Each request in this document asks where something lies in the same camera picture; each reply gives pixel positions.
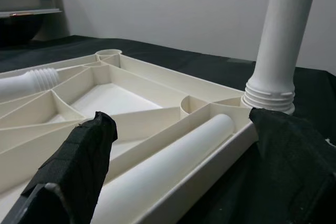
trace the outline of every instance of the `compartment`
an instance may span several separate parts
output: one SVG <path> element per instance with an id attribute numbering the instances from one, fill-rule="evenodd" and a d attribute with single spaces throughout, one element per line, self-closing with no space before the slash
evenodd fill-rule
<path id="1" fill-rule="evenodd" d="M 31 94 L 26 97 L 18 98 L 15 100 L 11 100 L 8 102 L 0 103 L 0 118 L 5 116 L 6 114 L 12 112 L 13 110 L 16 110 L 18 107 L 21 107 L 22 105 L 26 104 L 27 102 L 35 99 L 36 97 L 40 96 L 44 92 Z"/>
<path id="2" fill-rule="evenodd" d="M 110 57 L 104 57 L 101 59 L 102 62 L 110 64 L 112 66 L 120 68 L 120 55 L 114 55 Z"/>
<path id="3" fill-rule="evenodd" d="M 250 109 L 248 108 L 208 104 L 170 127 L 158 132 L 156 135 L 147 138 L 145 141 L 141 141 L 136 148 L 124 152 L 123 155 L 114 157 L 110 163 L 106 182 L 114 179 L 142 160 L 165 148 L 217 114 L 226 114 L 233 120 L 235 124 L 234 133 L 236 134 L 250 123 L 248 118 L 249 111 Z"/>
<path id="4" fill-rule="evenodd" d="M 0 128 L 83 120 L 83 116 L 48 91 L 0 118 Z"/>
<path id="5" fill-rule="evenodd" d="M 96 56 L 98 60 L 104 60 L 111 56 L 120 56 L 121 53 L 122 51 L 118 49 L 105 49 L 105 50 L 96 52 Z"/>
<path id="6" fill-rule="evenodd" d="M 110 160 L 136 147 L 147 138 L 180 120 L 180 108 L 141 111 L 114 115 L 118 140 L 113 143 Z"/>
<path id="7" fill-rule="evenodd" d="M 181 109 L 187 114 L 191 114 L 207 104 L 207 102 L 197 99 L 195 97 L 191 97 L 189 95 L 182 100 Z"/>
<path id="8" fill-rule="evenodd" d="M 188 76 L 147 62 L 120 56 L 120 67 L 144 78 L 180 90 L 195 98 L 215 102 L 242 96 L 244 92 Z"/>
<path id="9" fill-rule="evenodd" d="M 29 180 L 60 147 L 76 124 L 67 124 L 0 153 L 0 193 Z"/>
<path id="10" fill-rule="evenodd" d="M 233 120 L 233 133 L 232 127 L 226 131 L 225 122 L 212 124 L 219 114 Z M 105 223 L 111 216 L 118 223 L 178 221 L 256 140 L 248 115 L 249 109 L 209 104 L 120 156 L 113 165 L 124 165 L 126 172 L 112 175 L 111 166 L 92 223 Z M 211 127 L 205 128 L 209 120 Z M 218 139 L 208 144 L 203 141 L 207 136 Z M 134 211 L 123 211 L 125 207 Z M 160 221 L 167 209 L 169 215 Z"/>
<path id="11" fill-rule="evenodd" d="M 59 97 L 83 115 L 109 115 L 177 107 L 186 96 L 114 66 L 90 67 L 53 88 Z"/>
<path id="12" fill-rule="evenodd" d="M 230 99 L 226 99 L 226 100 L 222 100 L 222 101 L 218 101 L 215 102 L 217 104 L 223 104 L 223 105 L 227 105 L 227 106 L 235 106 L 235 107 L 240 107 L 240 100 L 242 99 L 242 97 L 233 97 Z"/>
<path id="13" fill-rule="evenodd" d="M 60 83 L 70 79 L 71 77 L 83 72 L 87 67 L 83 66 L 78 66 L 78 67 L 70 67 L 70 68 L 63 68 L 63 69 L 58 69 L 57 73 L 59 76 Z"/>
<path id="14" fill-rule="evenodd" d="M 97 61 L 97 62 L 94 62 L 94 63 L 85 64 L 83 66 L 85 66 L 85 67 L 99 67 L 99 66 L 104 66 L 104 65 L 106 65 L 105 62 Z"/>
<path id="15" fill-rule="evenodd" d="M 73 122 L 62 122 L 0 129 L 0 155 L 9 149 L 19 146 L 20 144 L 33 141 L 35 138 L 48 132 L 73 124 Z"/>

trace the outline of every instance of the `white pipe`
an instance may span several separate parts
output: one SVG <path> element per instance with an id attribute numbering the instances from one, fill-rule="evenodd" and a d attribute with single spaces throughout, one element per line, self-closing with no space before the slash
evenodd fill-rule
<path id="1" fill-rule="evenodd" d="M 292 114 L 293 74 L 312 0 L 269 0 L 255 71 L 242 103 Z"/>
<path id="2" fill-rule="evenodd" d="M 231 118 L 219 114 L 112 180 L 100 193 L 91 223 L 135 223 L 233 131 Z"/>
<path id="3" fill-rule="evenodd" d="M 0 79 L 0 102 L 52 89 L 59 84 L 55 69 L 35 69 L 21 76 Z"/>

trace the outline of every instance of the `black tablecloth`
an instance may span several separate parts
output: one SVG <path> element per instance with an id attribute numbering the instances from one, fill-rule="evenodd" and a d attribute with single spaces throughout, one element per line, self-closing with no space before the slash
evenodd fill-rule
<path id="1" fill-rule="evenodd" d="M 71 36 L 0 49 L 0 71 L 66 60 L 103 49 L 244 90 L 255 63 L 198 54 L 125 39 Z M 336 142 L 336 77 L 326 71 L 296 68 L 294 116 L 308 120 Z M 223 175 L 180 220 L 181 223 L 286 223 L 288 209 L 264 169 L 256 144 Z"/>

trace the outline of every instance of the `black cloth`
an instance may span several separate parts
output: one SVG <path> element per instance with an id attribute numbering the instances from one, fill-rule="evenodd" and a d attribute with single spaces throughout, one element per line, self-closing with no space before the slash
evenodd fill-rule
<path id="1" fill-rule="evenodd" d="M 0 71 L 40 65 L 120 49 L 129 57 L 244 90 L 255 63 L 198 54 L 125 39 L 71 36 L 0 50 Z M 294 115 L 309 121 L 324 138 L 336 142 L 336 77 L 326 71 L 296 68 Z M 257 144 L 224 174 L 179 221 L 184 223 L 286 223 L 281 194 L 263 164 Z"/>
<path id="2" fill-rule="evenodd" d="M 336 146 L 295 116 L 252 109 L 250 119 L 262 166 L 289 211 L 288 223 L 336 223 Z"/>
<path id="3" fill-rule="evenodd" d="M 20 223 L 51 223 L 63 206 L 71 223 L 89 224 L 116 139 L 115 121 L 102 112 L 96 112 L 93 120 L 75 127 L 61 147 L 38 169 L 21 195 L 28 197 L 37 185 L 48 186 L 48 183 L 56 184 L 60 191 L 53 194 L 54 191 L 46 191 L 47 187 L 42 188 L 27 209 L 27 220 Z"/>

